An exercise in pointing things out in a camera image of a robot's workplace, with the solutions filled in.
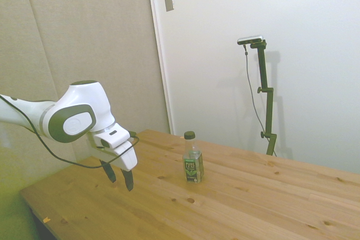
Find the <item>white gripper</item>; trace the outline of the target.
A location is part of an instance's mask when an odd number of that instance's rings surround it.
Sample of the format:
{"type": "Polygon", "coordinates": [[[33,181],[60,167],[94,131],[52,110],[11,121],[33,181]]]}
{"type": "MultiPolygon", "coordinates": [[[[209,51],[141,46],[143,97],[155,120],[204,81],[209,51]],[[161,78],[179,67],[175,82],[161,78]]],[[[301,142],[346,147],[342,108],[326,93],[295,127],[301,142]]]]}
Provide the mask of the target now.
{"type": "Polygon", "coordinates": [[[101,166],[108,179],[116,182],[116,175],[111,167],[113,165],[121,168],[125,185],[128,191],[134,187],[132,169],[137,165],[137,156],[132,143],[128,140],[129,133],[88,133],[90,152],[92,156],[100,159],[101,166]]]}

